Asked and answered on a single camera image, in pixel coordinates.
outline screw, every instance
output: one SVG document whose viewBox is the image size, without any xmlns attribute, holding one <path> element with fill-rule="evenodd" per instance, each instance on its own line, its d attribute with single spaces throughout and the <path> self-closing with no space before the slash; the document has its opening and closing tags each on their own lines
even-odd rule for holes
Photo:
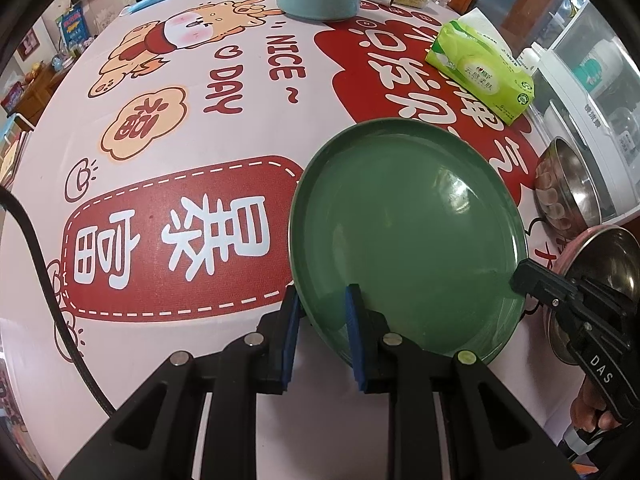
<svg viewBox="0 0 640 480">
<path fill-rule="evenodd" d="M 398 346 L 402 344 L 402 336 L 389 332 L 388 334 L 383 335 L 382 341 L 387 346 Z"/>
<path fill-rule="evenodd" d="M 471 350 L 461 350 L 458 352 L 458 361 L 460 361 L 463 365 L 472 365 L 474 364 L 478 358 L 476 354 L 474 354 Z"/>
<path fill-rule="evenodd" d="M 244 336 L 244 344 L 248 346 L 258 346 L 264 342 L 264 336 L 260 332 L 251 332 Z"/>
<path fill-rule="evenodd" d="M 169 362 L 174 366 L 182 366 L 187 364 L 191 355 L 189 352 L 185 352 L 184 350 L 178 350 L 171 354 L 169 357 Z"/>
</svg>

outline green tissue package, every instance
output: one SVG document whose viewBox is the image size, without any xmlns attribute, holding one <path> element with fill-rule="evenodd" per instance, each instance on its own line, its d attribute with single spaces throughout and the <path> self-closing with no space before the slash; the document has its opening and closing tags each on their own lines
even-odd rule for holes
<svg viewBox="0 0 640 480">
<path fill-rule="evenodd" d="M 533 101 L 533 79 L 490 23 L 488 27 L 495 31 L 491 35 L 464 23 L 463 18 L 442 26 L 426 61 L 511 124 Z"/>
</svg>

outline plate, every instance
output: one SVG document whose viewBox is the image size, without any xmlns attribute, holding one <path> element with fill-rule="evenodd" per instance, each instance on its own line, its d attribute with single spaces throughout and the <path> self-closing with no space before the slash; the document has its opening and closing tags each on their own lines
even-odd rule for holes
<svg viewBox="0 0 640 480">
<path fill-rule="evenodd" d="M 509 278 L 527 257 L 495 170 L 463 140 L 416 120 L 356 124 L 309 163 L 289 218 L 289 260 L 313 326 L 347 362 L 345 288 L 393 332 L 444 355 L 491 361 L 520 320 Z"/>
</svg>

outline metal bowl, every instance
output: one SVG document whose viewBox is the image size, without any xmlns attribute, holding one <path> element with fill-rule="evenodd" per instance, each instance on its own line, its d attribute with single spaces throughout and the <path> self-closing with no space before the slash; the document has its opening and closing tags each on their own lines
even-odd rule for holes
<svg viewBox="0 0 640 480">
<path fill-rule="evenodd" d="M 571 146 L 556 137 L 536 168 L 536 203 L 558 234 L 572 240 L 602 223 L 591 175 Z"/>
<path fill-rule="evenodd" d="M 634 236 L 616 225 L 592 227 L 571 241 L 556 261 L 554 272 L 576 280 L 593 278 L 629 297 L 640 300 L 640 246 Z M 566 333 L 558 326 L 552 308 L 543 307 L 546 338 L 556 357 L 575 365 L 566 345 Z"/>
</svg>

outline cartoon dog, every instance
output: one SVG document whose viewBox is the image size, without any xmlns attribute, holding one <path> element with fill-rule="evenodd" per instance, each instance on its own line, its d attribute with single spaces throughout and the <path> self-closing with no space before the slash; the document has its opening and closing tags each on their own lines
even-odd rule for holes
<svg viewBox="0 0 640 480">
<path fill-rule="evenodd" d="M 98 97 L 132 78 L 151 74 L 168 63 L 161 56 L 182 48 L 196 48 L 238 34 L 247 27 L 263 25 L 267 16 L 283 14 L 280 9 L 257 5 L 264 0 L 220 2 L 184 10 L 165 22 L 150 22 L 134 28 L 100 69 L 100 79 L 89 90 Z"/>
</svg>

